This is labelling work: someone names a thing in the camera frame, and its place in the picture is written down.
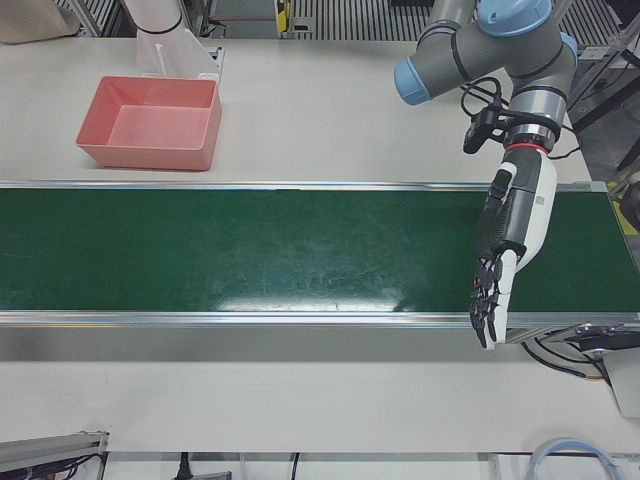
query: red ring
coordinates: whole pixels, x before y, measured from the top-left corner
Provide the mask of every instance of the red ring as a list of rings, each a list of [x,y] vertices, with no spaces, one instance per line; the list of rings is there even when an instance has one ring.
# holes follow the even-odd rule
[[[536,145],[535,143],[514,143],[513,145],[509,145],[507,148],[505,148],[505,152],[509,152],[511,150],[514,150],[516,148],[520,148],[520,147],[524,147],[524,148],[535,148],[536,150],[540,150],[541,152],[544,152],[545,155],[549,155],[549,150],[547,150],[546,148],[540,146],[540,145]]]

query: black cable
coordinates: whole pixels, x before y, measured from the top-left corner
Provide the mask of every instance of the black cable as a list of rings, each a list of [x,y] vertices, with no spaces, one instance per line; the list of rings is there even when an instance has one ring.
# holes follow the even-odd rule
[[[536,344],[543,349],[545,352],[550,353],[551,355],[553,355],[554,357],[558,357],[562,360],[564,360],[565,362],[569,362],[569,363],[582,363],[582,364],[591,364],[592,362],[588,361],[588,360],[577,360],[575,358],[569,358],[569,357],[565,357],[564,355],[562,355],[559,352],[556,352],[554,350],[551,350],[549,347],[547,347],[546,345],[544,345],[540,339],[538,339],[537,337],[533,339]]]
[[[479,84],[481,83],[493,83],[493,85],[496,87],[496,91],[495,92],[489,92],[488,90],[484,90],[482,93],[487,92],[487,95],[491,95],[493,97],[493,100],[497,100],[497,99],[502,99],[502,85],[500,85],[500,81],[495,78],[495,77],[482,77],[479,78],[478,80],[475,80],[471,83],[467,83],[466,86],[464,87],[464,93],[462,94],[462,96],[460,97],[460,108],[462,109],[462,111],[468,116],[468,117],[473,117],[474,114],[471,113],[469,111],[469,109],[467,108],[467,105],[465,103],[465,100],[467,99],[467,95],[472,95],[471,94],[471,90],[475,89],[478,87]],[[491,103],[488,100],[484,99],[484,98],[480,98],[477,95],[472,95],[475,98],[479,98],[480,100],[483,100],[487,103]]]
[[[298,460],[300,460],[300,452],[293,455],[293,467],[291,468],[291,480],[296,480],[298,470]]]
[[[582,150],[580,147],[576,147],[573,150],[569,150],[567,153],[563,154],[563,155],[553,155],[550,157],[547,157],[549,160],[563,160],[565,158],[569,158],[572,154],[579,152],[580,150]]]
[[[64,478],[64,480],[70,480],[71,478],[76,476],[76,473],[78,473],[78,467],[73,467],[71,470],[69,470],[69,473]]]
[[[178,467],[175,480],[189,480],[191,478],[193,478],[193,474],[189,466],[189,452],[182,452],[182,454],[180,454],[180,466]]]
[[[67,478],[73,478],[78,472],[78,467],[93,458],[100,458],[104,464],[106,462],[106,454],[94,453],[84,457],[76,457],[65,460],[58,460],[41,465],[35,465],[30,468],[21,468],[11,472],[2,474],[3,480],[24,480],[27,478],[41,479],[48,475],[67,472]]]
[[[535,354],[529,348],[529,345],[527,345],[525,342],[522,342],[520,344],[520,346],[522,346],[524,351],[527,352],[531,358],[533,358],[536,362],[541,363],[545,367],[551,368],[551,369],[556,370],[558,372],[568,373],[569,375],[573,375],[574,377],[578,377],[578,378],[584,378],[584,379],[590,378],[586,373],[579,372],[577,370],[573,370],[573,369],[567,368],[567,367],[561,367],[560,365],[556,365],[555,363],[548,362],[544,358],[542,358],[542,357],[538,356],[537,354]]]
[[[604,365],[604,360],[603,359],[601,359],[601,358],[600,359],[595,359],[593,357],[590,357],[589,355],[584,353],[582,350],[580,350],[580,347],[578,347],[577,345],[574,345],[573,343],[567,343],[567,345],[569,345],[571,348],[573,348],[576,352],[578,352],[584,358],[589,360],[592,363],[592,365],[594,367],[596,367],[596,369],[600,372],[600,374],[602,375],[602,378],[604,379],[604,381],[607,382],[607,385],[612,387],[612,385],[611,385],[611,377],[609,377],[609,372],[607,372],[607,368]]]

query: aluminum frame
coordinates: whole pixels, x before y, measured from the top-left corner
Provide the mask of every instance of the aluminum frame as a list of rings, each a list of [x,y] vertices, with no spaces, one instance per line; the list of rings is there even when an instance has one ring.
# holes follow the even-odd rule
[[[29,468],[43,463],[102,454],[107,451],[106,432],[75,433],[61,437],[0,443],[0,472]],[[104,462],[98,469],[98,480],[104,474]]]

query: blue joint cap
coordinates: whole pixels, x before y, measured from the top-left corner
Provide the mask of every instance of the blue joint cap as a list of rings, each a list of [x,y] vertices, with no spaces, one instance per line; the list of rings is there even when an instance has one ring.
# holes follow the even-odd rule
[[[424,86],[410,59],[407,58],[396,66],[393,77],[398,93],[409,105],[418,105],[431,100],[429,90]]]
[[[479,0],[478,26],[492,37],[515,37],[538,28],[552,10],[551,0]]]
[[[573,54],[578,58],[578,42],[571,35],[560,32],[560,36],[562,37],[562,41],[567,44],[567,46],[573,51]]]

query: power cord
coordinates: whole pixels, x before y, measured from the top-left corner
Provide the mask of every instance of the power cord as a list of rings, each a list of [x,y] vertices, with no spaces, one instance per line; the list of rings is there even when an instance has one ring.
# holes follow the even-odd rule
[[[189,480],[191,478],[193,478],[193,474],[189,465],[189,452],[182,452],[180,454],[180,467],[178,467],[178,474],[175,480]]]
[[[563,372],[563,373],[567,373],[569,375],[573,375],[575,377],[578,378],[583,378],[586,380],[604,380],[605,383],[609,386],[611,386],[611,380],[609,379],[609,375],[608,372],[606,371],[606,368],[604,366],[604,362],[602,360],[596,360],[591,358],[590,356],[580,352],[580,350],[575,347],[572,344],[568,344],[573,348],[576,348],[578,350],[578,352],[580,353],[580,355],[585,359],[585,360],[578,360],[575,358],[570,358],[567,357],[565,355],[562,355],[559,352],[556,352],[554,350],[552,350],[551,348],[549,348],[548,346],[544,345],[539,338],[534,338],[533,339],[535,344],[544,352],[553,355],[556,358],[559,358],[565,362],[569,362],[572,364],[581,364],[581,365],[591,365],[592,367],[594,367],[596,370],[598,370],[598,373],[600,374],[600,376],[595,376],[595,375],[589,375],[585,372],[579,371],[579,370],[575,370],[573,368],[569,368],[568,366],[563,366],[563,365],[558,365],[556,363],[551,362],[550,360],[547,360],[545,358],[543,358],[542,356],[540,356],[539,354],[535,353],[531,347],[526,343],[526,342],[522,342],[520,345],[522,346],[522,348],[524,349],[524,351],[531,357],[533,358],[536,362],[544,365],[547,368],[551,368],[553,370],[559,371],[559,372]]]
[[[300,452],[293,455],[293,467],[291,467],[291,480],[296,480],[296,473],[298,471],[298,461],[300,460]]]

